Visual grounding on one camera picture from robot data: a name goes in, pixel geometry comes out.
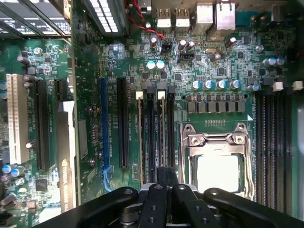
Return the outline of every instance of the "capacitor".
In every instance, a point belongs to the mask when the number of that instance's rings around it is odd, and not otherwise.
[[[33,52],[34,52],[35,56],[41,56],[43,51],[41,48],[36,47],[36,48],[34,48]]]
[[[6,90],[7,86],[6,86],[6,82],[0,82],[0,90]]]
[[[24,172],[25,172],[25,168],[20,165],[16,168],[12,169],[10,174],[12,175],[12,177],[18,177],[18,176],[21,176],[22,174],[24,174]]]
[[[22,63],[23,65],[26,65],[26,66],[28,66],[30,64],[30,60],[26,57],[23,57],[23,56],[18,56],[17,61]]]
[[[12,164],[12,165],[4,165],[2,167],[2,172],[4,174],[9,174],[11,172],[11,170],[14,169],[14,168],[16,168],[16,167],[17,167],[17,165],[14,165],[14,164]]]
[[[220,53],[215,53],[214,55],[212,55],[211,57],[210,57],[210,61],[213,63],[213,62],[215,62],[215,61],[217,61],[217,60],[219,60],[220,59]]]
[[[285,63],[285,59],[282,57],[279,57],[275,61],[275,66],[282,66],[282,65],[284,65],[284,63]]]
[[[0,205],[6,206],[9,203],[11,203],[12,201],[14,201],[15,199],[16,199],[16,195],[14,193],[11,193],[10,195],[8,195],[7,197],[5,197],[3,200],[0,201]]]
[[[31,88],[31,87],[33,87],[34,86],[34,84],[33,83],[31,83],[31,82],[25,82],[25,83],[23,83],[23,86],[25,87],[25,88]]]
[[[147,68],[148,68],[148,70],[154,70],[154,68],[155,68],[155,63],[153,62],[153,61],[149,61],[148,63],[147,63]]]
[[[36,77],[34,75],[24,75],[23,76],[23,81],[25,82],[33,82],[36,80]]]
[[[263,64],[264,66],[266,67],[269,67],[269,66],[274,66],[276,64],[276,59],[271,57],[271,58],[266,58],[263,60]]]
[[[179,46],[178,46],[178,49],[179,51],[182,51],[185,49],[185,46],[186,46],[186,41],[184,39],[182,39],[180,42],[179,42]]]
[[[235,37],[230,38],[226,43],[225,43],[225,48],[230,48],[236,43],[237,39]]]
[[[8,98],[8,93],[6,91],[0,91],[0,98],[6,100]]]
[[[190,51],[192,48],[194,48],[195,43],[193,41],[189,41],[186,45],[185,45],[185,50],[186,51]]]
[[[256,45],[255,50],[257,53],[262,53],[264,51],[264,46],[261,44]]]
[[[30,142],[28,142],[27,144],[25,144],[25,147],[26,147],[27,149],[30,149],[30,148],[35,147],[35,145],[36,145],[36,141],[33,140],[33,141],[30,141]]]
[[[224,81],[224,80],[220,80],[216,84],[216,88],[217,89],[225,89],[225,87],[226,87],[226,81]]]
[[[191,83],[191,87],[192,87],[192,89],[197,90],[201,87],[201,82],[196,80],[196,81]]]
[[[156,48],[156,46],[157,46],[157,38],[152,37],[151,40],[150,40],[150,47],[151,48]]]
[[[162,60],[158,60],[156,63],[156,68],[158,70],[163,70],[165,68],[165,63]]]
[[[234,81],[230,82],[231,89],[238,89],[238,88],[240,88],[240,86],[241,86],[241,83],[238,80],[234,80]]]
[[[213,87],[213,82],[211,80],[207,80],[204,84],[203,84],[204,89],[211,89]]]
[[[253,84],[253,85],[247,86],[247,89],[251,92],[255,92],[260,89],[260,86],[258,84]]]

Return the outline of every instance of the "electrolytic capacitor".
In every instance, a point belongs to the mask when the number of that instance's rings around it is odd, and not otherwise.
[[[238,89],[238,88],[240,88],[240,86],[241,86],[241,83],[238,80],[234,80],[234,81],[230,82],[231,89]]]
[[[258,91],[260,89],[260,86],[258,84],[253,84],[253,85],[249,85],[247,86],[247,89],[251,92],[255,92]]]
[[[23,81],[25,82],[33,82],[36,80],[36,77],[34,75],[24,75],[23,76]]]
[[[147,68],[148,68],[148,70],[154,70],[154,68],[155,68],[155,63],[153,62],[153,61],[149,61],[148,63],[147,63]]]
[[[3,167],[2,167],[2,172],[4,173],[4,174],[9,174],[11,171],[12,171],[12,169],[14,169],[14,168],[16,168],[17,167],[17,165],[4,165]]]
[[[165,63],[164,63],[162,60],[158,60],[158,61],[156,62],[156,68],[157,68],[158,70],[163,70],[163,69],[165,68]]]
[[[213,87],[213,82],[211,80],[207,80],[204,84],[203,84],[204,89],[211,89]]]
[[[12,175],[12,177],[18,177],[21,176],[22,174],[24,174],[25,172],[25,168],[23,166],[18,166],[16,168],[14,168],[10,174]]]
[[[216,84],[216,88],[217,89],[225,89],[225,87],[226,87],[226,81],[224,81],[224,80],[220,80]]]
[[[14,193],[11,193],[10,195],[8,195],[7,197],[5,197],[3,200],[0,201],[0,205],[6,206],[9,203],[11,203],[12,201],[14,201],[15,199],[16,199],[16,195]]]
[[[225,48],[230,48],[236,43],[237,39],[235,37],[230,38],[226,43],[225,43]]]
[[[271,57],[271,58],[266,58],[263,60],[263,64],[264,66],[266,67],[269,67],[269,66],[274,66],[276,64],[276,59]]]
[[[211,57],[210,57],[210,61],[213,63],[213,62],[215,62],[215,61],[217,61],[217,60],[219,60],[220,59],[220,53],[215,53],[214,55],[212,55]]]
[[[179,51],[182,51],[185,49],[185,46],[186,46],[186,41],[184,39],[182,39],[180,42],[179,42],[179,46],[178,46],[178,49]]]
[[[201,82],[196,80],[191,83],[191,87],[192,87],[192,89],[197,90],[201,87]]]
[[[195,46],[195,43],[193,41],[190,41],[186,44],[185,50],[190,51],[192,48],[194,48],[194,46]]]
[[[26,66],[28,66],[30,64],[30,60],[26,57],[23,57],[23,56],[18,56],[17,61],[26,65]]]
[[[151,40],[150,40],[150,47],[151,48],[156,48],[156,46],[157,46],[157,38],[152,37]]]

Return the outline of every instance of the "white pci slot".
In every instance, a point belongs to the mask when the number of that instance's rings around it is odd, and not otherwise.
[[[9,160],[11,164],[21,164],[29,160],[27,90],[21,75],[6,74],[9,119]]]

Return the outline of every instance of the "cpu socket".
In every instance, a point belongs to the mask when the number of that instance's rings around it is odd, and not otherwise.
[[[189,183],[199,192],[221,188],[253,200],[251,142],[244,123],[238,123],[234,132],[227,133],[197,133],[193,125],[187,124],[180,133],[182,182],[188,149]]]

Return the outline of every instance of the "blue pcie slot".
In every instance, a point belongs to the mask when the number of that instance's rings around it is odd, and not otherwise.
[[[110,178],[108,173],[111,172],[110,159],[109,159],[109,135],[108,135],[108,99],[107,99],[107,81],[106,78],[100,78],[100,101],[101,101],[101,124],[103,142],[103,158],[104,158],[104,188],[107,191],[112,191],[109,187]]]

